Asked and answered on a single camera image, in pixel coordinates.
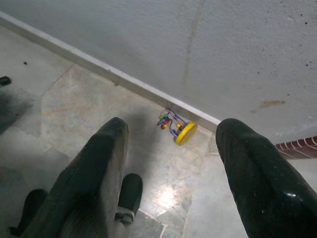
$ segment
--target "wall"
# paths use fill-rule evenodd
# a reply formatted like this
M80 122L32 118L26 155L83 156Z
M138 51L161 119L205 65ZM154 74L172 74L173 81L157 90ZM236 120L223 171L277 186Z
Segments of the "wall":
M316 0L1 0L0 10L273 142L317 135Z

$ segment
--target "yellow toy base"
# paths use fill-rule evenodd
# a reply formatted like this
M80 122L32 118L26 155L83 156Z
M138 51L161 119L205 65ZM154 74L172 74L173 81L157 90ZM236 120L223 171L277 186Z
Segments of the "yellow toy base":
M197 128L198 126L195 122L188 123L176 137L176 144L184 145L195 134Z

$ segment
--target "brick border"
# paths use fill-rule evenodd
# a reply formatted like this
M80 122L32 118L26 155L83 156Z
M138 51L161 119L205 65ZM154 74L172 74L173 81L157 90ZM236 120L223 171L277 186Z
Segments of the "brick border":
M317 136L276 144L275 147L285 159L317 158Z

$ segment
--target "marble floor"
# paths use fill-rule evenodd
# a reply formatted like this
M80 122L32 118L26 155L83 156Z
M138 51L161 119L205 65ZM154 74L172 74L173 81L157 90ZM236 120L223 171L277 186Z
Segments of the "marble floor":
M112 117L129 126L125 173L144 181L131 238L246 238L214 134L179 147L156 126L162 107L0 26L0 237L19 222L28 192L50 190ZM314 189L315 160L298 163Z

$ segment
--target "baseboard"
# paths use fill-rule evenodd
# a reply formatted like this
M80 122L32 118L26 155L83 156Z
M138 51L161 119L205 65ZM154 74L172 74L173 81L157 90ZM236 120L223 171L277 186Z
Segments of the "baseboard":
M220 120L0 11L0 25L215 132Z

